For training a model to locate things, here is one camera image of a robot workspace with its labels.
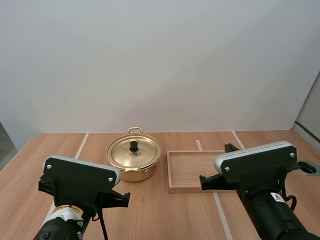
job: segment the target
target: pot lid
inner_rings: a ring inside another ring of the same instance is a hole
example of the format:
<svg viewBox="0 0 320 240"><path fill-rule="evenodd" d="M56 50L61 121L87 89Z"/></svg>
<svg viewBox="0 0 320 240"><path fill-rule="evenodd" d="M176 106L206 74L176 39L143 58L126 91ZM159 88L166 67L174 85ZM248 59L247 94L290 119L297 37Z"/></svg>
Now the pot lid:
<svg viewBox="0 0 320 240"><path fill-rule="evenodd" d="M130 134L133 129L140 130L140 133ZM147 168L157 162L160 154L160 143L143 134L139 127L130 128L128 135L114 140L106 151L109 162L119 169Z"/></svg>

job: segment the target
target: metal pot rim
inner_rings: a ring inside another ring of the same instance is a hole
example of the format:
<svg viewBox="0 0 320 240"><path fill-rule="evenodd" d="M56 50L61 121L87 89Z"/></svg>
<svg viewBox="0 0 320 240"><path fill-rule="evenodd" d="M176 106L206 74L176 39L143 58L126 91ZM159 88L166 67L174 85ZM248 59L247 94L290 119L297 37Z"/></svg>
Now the metal pot rim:
<svg viewBox="0 0 320 240"><path fill-rule="evenodd" d="M130 134L130 131L134 130L134 129L140 130L140 133L132 133L132 134ZM155 148L155 151L156 151L156 153L153 156L153 158L150 159L150 161L147 161L147 163L140 164L140 165L134 165L134 166L125 166L125 165L122 165L122 164L118 163L117 161L115 161L115 159L113 157L113 150L116 149L117 146L119 144L121 144L122 142L130 140L130 139L132 139L133 141L134 141L134 139L140 139L140 140L144 140L145 142L150 143L150 146L153 146ZM131 127L128 130L128 134L123 135L121 137L118 137L117 139L115 139L110 144L110 146L108 147L108 149L106 151L106 157L107 157L109 163L112 166L114 166L114 167L116 167L116 168L118 168L120 170L136 169L136 168L140 168L142 170L146 170L146 169L152 167L153 165L155 165L159 161L159 158L160 158L160 155L161 155L161 150L162 150L161 149L161 145L155 138L153 138L152 136L143 134L143 131L142 131L142 129L140 127Z"/></svg>

